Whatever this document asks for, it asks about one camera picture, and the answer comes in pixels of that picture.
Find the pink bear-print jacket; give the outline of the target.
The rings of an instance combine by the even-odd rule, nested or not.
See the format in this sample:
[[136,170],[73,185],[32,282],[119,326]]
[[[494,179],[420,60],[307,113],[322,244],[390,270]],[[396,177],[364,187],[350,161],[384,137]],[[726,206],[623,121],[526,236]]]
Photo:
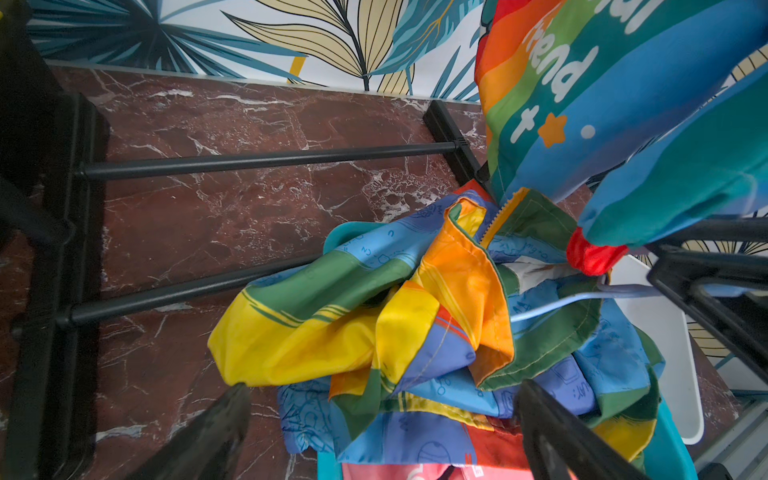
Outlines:
[[344,479],[363,480],[520,480],[533,479],[529,470],[505,469],[476,465],[357,465],[343,464]]

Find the rainbow striped jacket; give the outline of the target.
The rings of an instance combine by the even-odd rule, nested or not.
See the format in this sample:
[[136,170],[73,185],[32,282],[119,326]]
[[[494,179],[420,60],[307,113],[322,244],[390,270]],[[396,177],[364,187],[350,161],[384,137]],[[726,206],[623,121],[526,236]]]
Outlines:
[[560,244],[575,220],[538,192],[497,205],[476,183],[249,283],[208,347],[230,385],[274,386],[293,453],[342,464],[525,470],[514,406],[536,382],[645,466],[664,360],[618,299],[511,315],[613,285]]

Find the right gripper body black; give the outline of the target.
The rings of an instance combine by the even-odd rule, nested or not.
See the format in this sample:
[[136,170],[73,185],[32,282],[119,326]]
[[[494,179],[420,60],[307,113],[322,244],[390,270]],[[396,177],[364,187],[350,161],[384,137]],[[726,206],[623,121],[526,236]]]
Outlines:
[[765,381],[767,258],[688,250],[687,241],[765,243],[767,220],[703,220],[646,246],[657,257],[650,284]]

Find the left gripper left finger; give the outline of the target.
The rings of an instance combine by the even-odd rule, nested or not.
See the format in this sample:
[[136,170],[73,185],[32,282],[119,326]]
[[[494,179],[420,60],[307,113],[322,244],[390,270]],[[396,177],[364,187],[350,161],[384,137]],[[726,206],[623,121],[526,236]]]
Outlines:
[[250,394],[243,383],[230,387],[128,477],[231,479],[250,422]]

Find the light blue wire hanger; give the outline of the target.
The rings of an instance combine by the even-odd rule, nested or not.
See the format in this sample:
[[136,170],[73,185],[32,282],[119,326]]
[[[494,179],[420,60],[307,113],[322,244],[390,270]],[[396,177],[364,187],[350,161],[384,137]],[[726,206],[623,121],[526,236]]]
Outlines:
[[586,300],[606,300],[606,299],[639,299],[661,296],[662,293],[653,286],[626,284],[626,285],[607,285],[598,284],[598,289],[591,292],[576,293],[560,298],[543,306],[527,310],[522,313],[511,315],[511,323],[521,322],[546,313],[559,310],[570,304]]

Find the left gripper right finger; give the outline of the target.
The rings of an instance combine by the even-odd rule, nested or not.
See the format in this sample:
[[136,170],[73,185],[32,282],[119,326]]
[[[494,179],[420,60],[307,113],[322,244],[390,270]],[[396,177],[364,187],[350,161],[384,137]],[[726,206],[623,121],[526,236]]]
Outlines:
[[520,385],[514,406],[535,479],[644,479],[536,382]]

